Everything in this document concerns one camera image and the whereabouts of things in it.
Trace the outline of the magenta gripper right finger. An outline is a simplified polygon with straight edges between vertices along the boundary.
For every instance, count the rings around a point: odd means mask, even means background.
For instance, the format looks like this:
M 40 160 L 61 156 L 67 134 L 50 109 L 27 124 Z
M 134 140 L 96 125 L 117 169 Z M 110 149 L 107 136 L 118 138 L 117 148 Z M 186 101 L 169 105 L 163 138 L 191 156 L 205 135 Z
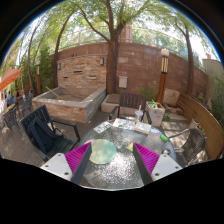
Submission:
M 137 143 L 133 144 L 133 154 L 145 185 L 182 169 L 168 154 L 159 155 Z

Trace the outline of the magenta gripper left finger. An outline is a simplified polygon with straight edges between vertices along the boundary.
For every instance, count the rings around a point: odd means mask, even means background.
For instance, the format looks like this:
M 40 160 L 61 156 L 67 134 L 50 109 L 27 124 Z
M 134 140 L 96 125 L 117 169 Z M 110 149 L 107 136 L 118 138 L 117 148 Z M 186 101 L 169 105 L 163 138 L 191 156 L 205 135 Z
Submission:
M 91 143 L 87 143 L 66 154 L 57 153 L 41 169 L 79 185 L 91 153 Z

